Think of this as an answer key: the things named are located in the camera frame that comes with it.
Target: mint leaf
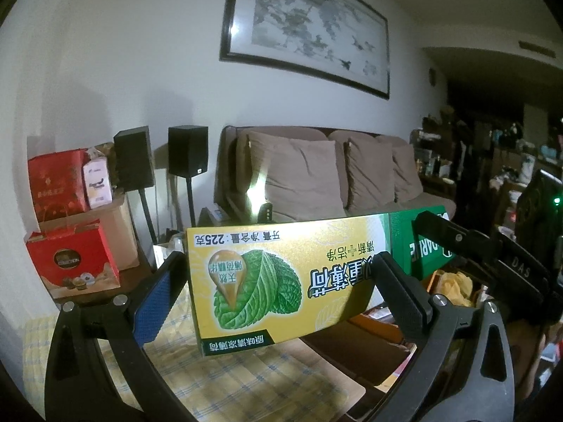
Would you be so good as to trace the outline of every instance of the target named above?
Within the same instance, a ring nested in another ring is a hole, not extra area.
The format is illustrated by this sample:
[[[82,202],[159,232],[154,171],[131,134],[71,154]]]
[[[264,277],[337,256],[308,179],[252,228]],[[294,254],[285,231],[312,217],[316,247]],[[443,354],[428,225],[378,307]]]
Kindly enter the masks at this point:
[[[222,328],[233,330],[255,324],[271,309],[278,291],[278,279],[270,255],[252,250],[242,255],[247,266],[246,278],[236,296],[235,310],[215,292],[215,317]]]
[[[301,283],[295,271],[285,261],[274,254],[268,254],[274,264],[278,279],[278,294],[271,311],[277,314],[297,312],[301,306]]]

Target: speaker stand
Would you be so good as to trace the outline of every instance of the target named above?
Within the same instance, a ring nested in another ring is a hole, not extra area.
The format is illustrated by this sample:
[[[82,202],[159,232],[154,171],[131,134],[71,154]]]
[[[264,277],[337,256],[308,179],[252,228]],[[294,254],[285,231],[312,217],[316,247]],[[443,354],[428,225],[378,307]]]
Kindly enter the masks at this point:
[[[143,212],[145,213],[145,219],[148,226],[148,232],[150,233],[150,238],[153,240],[153,244],[156,245],[158,244],[157,234],[154,232],[153,220],[150,218],[150,211],[148,211],[145,189],[139,189],[139,196],[141,197],[141,204],[143,205]]]
[[[188,189],[188,207],[190,208],[190,223],[193,228],[195,227],[195,212],[194,212],[194,193],[191,191],[191,178],[186,178],[186,188]]]

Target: air vent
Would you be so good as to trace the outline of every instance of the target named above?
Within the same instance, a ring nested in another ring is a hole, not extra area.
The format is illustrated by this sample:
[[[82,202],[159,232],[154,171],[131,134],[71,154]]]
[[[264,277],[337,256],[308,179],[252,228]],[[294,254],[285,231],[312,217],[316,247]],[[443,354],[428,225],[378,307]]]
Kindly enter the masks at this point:
[[[548,49],[547,47],[541,47],[537,44],[529,43],[527,41],[518,41],[518,45],[522,49],[529,50],[531,52],[536,52],[537,54],[541,54],[546,57],[555,58],[555,51]]]

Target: framed painting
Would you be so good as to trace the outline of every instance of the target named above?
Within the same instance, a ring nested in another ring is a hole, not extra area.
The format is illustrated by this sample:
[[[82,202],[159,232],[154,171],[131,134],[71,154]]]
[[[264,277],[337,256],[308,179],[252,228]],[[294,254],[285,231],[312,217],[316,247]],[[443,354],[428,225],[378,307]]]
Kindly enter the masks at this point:
[[[295,71],[389,99],[387,19],[361,0],[226,0],[220,60]]]

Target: plaid tablecloth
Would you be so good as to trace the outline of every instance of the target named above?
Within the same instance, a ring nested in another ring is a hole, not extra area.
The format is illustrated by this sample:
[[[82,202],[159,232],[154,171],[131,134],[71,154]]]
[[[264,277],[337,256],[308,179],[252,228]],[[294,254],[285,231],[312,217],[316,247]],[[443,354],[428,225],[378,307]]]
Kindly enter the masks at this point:
[[[43,416],[47,358],[56,320],[46,317],[25,326],[25,392]],[[121,398],[140,409],[108,341],[100,340],[100,347]],[[175,395],[199,421],[331,421],[347,412],[364,393],[362,386],[299,339],[202,357],[187,287],[156,340],[144,348]]]

